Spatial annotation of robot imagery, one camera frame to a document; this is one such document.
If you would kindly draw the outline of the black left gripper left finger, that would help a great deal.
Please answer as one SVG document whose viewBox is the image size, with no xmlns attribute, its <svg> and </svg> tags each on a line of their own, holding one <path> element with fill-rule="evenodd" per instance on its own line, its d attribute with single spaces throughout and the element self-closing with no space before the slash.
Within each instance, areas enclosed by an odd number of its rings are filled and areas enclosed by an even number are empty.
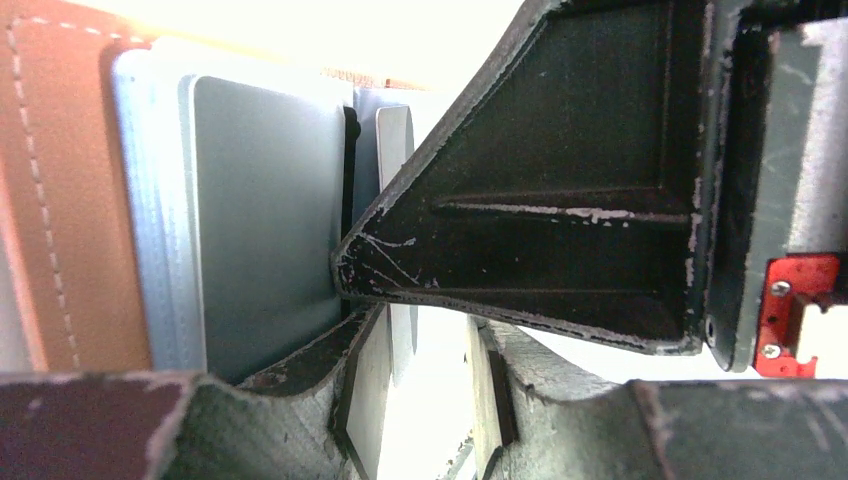
<svg viewBox="0 0 848 480">
<path fill-rule="evenodd" d="M 5 373 L 5 479 L 363 479 L 347 433 L 360 355 L 385 319 L 354 311 L 237 386 L 193 371 Z"/>
</svg>

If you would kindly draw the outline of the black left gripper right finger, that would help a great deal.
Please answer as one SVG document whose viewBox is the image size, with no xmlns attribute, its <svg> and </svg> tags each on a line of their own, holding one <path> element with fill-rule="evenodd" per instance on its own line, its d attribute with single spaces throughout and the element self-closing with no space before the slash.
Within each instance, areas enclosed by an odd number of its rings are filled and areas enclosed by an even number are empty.
<svg viewBox="0 0 848 480">
<path fill-rule="evenodd" d="M 466 323 L 481 479 L 843 479 L 838 380 L 615 384 L 518 328 Z"/>
</svg>

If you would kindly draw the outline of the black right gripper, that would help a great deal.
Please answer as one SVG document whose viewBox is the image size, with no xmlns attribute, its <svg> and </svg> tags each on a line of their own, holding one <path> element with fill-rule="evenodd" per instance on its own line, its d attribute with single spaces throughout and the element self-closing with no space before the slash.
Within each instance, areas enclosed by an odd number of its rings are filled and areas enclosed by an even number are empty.
<svg viewBox="0 0 848 480">
<path fill-rule="evenodd" d="M 813 318 L 847 296 L 847 5 L 750 1 L 731 25 L 706 340 L 725 371 L 811 377 Z"/>
</svg>

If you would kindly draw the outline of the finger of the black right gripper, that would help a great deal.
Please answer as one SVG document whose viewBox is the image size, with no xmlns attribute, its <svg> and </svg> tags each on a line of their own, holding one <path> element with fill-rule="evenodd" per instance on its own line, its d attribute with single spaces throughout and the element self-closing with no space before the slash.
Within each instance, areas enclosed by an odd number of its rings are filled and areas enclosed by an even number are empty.
<svg viewBox="0 0 848 480">
<path fill-rule="evenodd" d="M 527 1 L 332 256 L 349 299 L 699 347 L 708 1 Z"/>
</svg>

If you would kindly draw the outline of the tan leather card holder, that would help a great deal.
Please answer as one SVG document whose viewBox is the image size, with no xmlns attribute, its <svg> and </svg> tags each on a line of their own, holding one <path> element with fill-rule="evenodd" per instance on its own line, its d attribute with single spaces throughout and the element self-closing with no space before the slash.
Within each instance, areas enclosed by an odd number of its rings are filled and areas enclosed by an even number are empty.
<svg viewBox="0 0 848 480">
<path fill-rule="evenodd" d="M 340 240 L 400 167 L 381 147 L 411 140 L 445 103 L 409 84 L 271 62 L 64 1 L 3 2 L 1 238 L 37 368 L 212 374 L 191 92 L 203 76 L 351 85 Z"/>
</svg>

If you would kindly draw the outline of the black credit card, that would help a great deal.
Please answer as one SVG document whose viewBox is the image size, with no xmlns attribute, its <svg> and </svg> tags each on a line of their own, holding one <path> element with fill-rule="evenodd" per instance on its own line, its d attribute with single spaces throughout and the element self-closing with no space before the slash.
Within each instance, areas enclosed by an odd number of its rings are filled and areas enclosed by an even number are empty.
<svg viewBox="0 0 848 480">
<path fill-rule="evenodd" d="M 208 370 L 239 383 L 336 326 L 351 85 L 192 86 Z"/>
</svg>

